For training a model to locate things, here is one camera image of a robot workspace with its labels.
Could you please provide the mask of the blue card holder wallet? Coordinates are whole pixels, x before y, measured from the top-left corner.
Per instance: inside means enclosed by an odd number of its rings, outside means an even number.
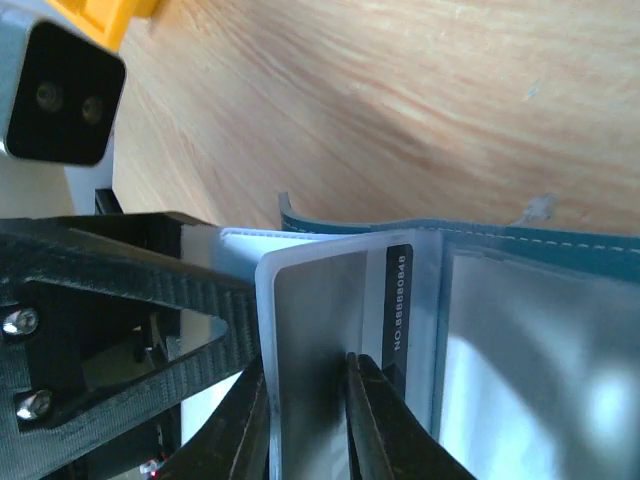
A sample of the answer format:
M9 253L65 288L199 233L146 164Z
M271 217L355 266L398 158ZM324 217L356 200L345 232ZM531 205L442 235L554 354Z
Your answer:
M639 240L441 219L314 221L280 200L278 231L225 228L215 264L257 289L271 424L274 278L392 245L412 277L370 356L422 427L479 479L639 475Z

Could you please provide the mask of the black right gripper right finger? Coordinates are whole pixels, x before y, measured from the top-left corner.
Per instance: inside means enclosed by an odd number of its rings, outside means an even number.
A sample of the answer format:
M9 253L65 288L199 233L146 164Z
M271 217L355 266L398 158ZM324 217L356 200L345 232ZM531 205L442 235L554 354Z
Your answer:
M345 406L352 479L474 478L422 427L368 355L346 357Z

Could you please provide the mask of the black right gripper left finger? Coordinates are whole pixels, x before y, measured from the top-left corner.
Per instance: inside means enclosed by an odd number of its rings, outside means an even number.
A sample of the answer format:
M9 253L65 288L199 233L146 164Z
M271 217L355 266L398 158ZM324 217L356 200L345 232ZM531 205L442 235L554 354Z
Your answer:
M266 479L269 403L256 357L200 430L156 477L161 480Z

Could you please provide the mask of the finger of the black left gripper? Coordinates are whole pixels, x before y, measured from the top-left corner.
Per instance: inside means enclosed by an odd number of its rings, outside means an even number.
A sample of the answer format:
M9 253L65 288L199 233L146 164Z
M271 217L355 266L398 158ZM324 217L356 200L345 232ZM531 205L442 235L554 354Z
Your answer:
M162 466L260 357L221 230L174 213L1 224L1 475Z

